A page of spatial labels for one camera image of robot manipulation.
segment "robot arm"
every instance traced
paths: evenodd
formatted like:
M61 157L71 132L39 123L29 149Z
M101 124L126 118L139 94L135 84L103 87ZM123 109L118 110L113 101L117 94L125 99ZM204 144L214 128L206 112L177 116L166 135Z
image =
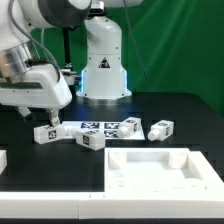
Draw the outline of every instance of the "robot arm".
M29 25L38 28L80 25L89 13L91 0L1 0L0 1L0 103L19 108L50 110L53 126L57 112L71 101L69 88L51 64L30 66L27 47ZM21 30L12 22L13 16Z
M104 7L131 7L143 0L93 0L95 11ZM127 89L127 72L121 64L122 30L112 20L93 16L85 21L87 29L87 66L82 71L82 85L77 96L79 101L96 105L116 105L131 96Z

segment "green backdrop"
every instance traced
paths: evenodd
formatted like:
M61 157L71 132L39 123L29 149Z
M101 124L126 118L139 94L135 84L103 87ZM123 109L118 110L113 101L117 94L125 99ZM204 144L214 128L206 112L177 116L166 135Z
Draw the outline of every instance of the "green backdrop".
M224 0L144 0L128 9L151 92L193 93L224 116L223 9ZM129 89L147 91L124 9L110 9L108 17L123 30ZM33 35L39 39L40 32ZM85 27L70 37L72 63L79 72L86 64ZM45 43L63 67L61 30L46 30Z

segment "robot logo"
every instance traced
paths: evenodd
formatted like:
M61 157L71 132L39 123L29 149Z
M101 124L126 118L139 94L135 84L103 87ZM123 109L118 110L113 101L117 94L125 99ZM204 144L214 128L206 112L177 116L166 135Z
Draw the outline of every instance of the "robot logo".
M103 61L101 62L99 68L110 68L110 65L109 65L109 63L108 63L106 58L103 59Z

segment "black tabletop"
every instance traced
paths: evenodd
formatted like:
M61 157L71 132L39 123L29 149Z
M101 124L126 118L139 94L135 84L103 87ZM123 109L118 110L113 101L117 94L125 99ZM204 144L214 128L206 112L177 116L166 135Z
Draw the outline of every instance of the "black tabletop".
M34 142L33 128L48 124L48 114L40 109L32 111L35 120L25 122L13 107L0 107L0 147L7 150L8 163L0 176L0 191L104 191L104 149L95 152L77 145L72 139L39 145ZM195 95L135 93L131 102L111 107L81 104L74 97L72 103L60 111L61 121L121 122L128 117L142 119L145 137L151 125L160 120L174 121L174 134L162 142L150 142L147 137L146 140L133 141L107 140L106 147L185 147L201 151L219 176L224 178L224 119Z

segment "black cable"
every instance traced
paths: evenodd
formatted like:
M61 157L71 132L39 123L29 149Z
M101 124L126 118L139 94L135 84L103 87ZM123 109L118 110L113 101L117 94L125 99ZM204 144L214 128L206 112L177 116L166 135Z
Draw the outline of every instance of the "black cable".
M128 24L128 29L129 29L129 32L130 32L131 40L132 40L132 43L133 43L133 46L134 46L135 53L136 53L136 56L138 58L139 64L140 64L141 69L143 71L143 75L144 75L147 90L148 90L148 92L150 92L150 87L149 87L149 82L148 82L148 79L147 79L146 69L145 69L144 63L142 61L142 57L141 57L140 52L139 52L138 44L136 42L134 32L133 32L133 29L132 29L132 26L131 26L131 21L130 21L130 16L129 16L128 9L127 9L128 7L127 7L127 4L126 4L126 0L123 0L123 3L124 3L124 10L125 10L125 15L126 15L126 19L127 19L127 24Z

